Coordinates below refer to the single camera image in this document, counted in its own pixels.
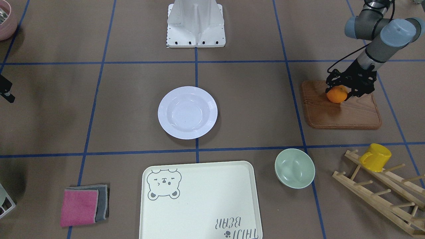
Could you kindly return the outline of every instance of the orange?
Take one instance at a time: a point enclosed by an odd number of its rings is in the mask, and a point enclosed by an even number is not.
[[[333,103],[341,103],[347,98],[348,91],[347,88],[343,85],[338,85],[332,88],[331,90],[326,93],[326,97],[328,97],[328,100]]]

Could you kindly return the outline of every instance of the folded cloth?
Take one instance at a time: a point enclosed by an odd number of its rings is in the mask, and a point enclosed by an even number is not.
[[[69,187],[66,189],[81,189],[81,190],[98,190],[99,199],[97,201],[97,211],[96,211],[96,222],[100,222],[106,219],[106,212],[108,210],[108,185],[106,184],[96,184],[88,186],[79,186],[79,187]]]
[[[60,226],[95,223],[98,190],[65,189]]]

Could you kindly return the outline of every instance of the brown floor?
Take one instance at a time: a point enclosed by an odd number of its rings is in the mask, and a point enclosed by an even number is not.
[[[351,174],[344,152],[373,142],[392,151],[386,167],[406,164],[400,176],[425,173],[425,37],[379,70],[380,129],[317,130],[304,120],[299,86],[324,80],[334,61],[363,46],[344,35],[362,0],[219,0],[227,44],[200,49],[165,47],[172,0],[10,3],[22,25],[0,42],[0,71],[16,96],[13,104],[0,98],[0,183],[17,206],[0,220],[1,239],[136,239],[147,167],[231,160],[254,166],[265,239],[410,238],[331,175]],[[409,0],[396,6],[396,18],[425,18]],[[185,85],[218,105],[216,125],[197,140],[169,136],[157,119],[162,97]],[[275,176],[277,154],[290,147],[315,163],[307,188]],[[357,180],[367,179],[361,172]],[[64,188],[99,183],[110,188],[108,220],[61,228]]]

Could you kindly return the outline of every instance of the pink bowl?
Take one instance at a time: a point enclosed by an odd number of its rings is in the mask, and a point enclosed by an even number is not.
[[[0,41],[6,40],[15,33],[18,27],[18,21],[16,20],[15,12],[12,11],[12,7],[5,0],[0,0],[0,7],[9,15],[9,17],[0,24]]]

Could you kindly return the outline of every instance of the wooden cutting board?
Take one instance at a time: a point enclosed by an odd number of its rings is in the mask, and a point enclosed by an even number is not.
[[[340,104],[326,97],[326,81],[308,80],[301,84],[304,116],[312,128],[379,129],[382,125],[373,94],[351,97]]]

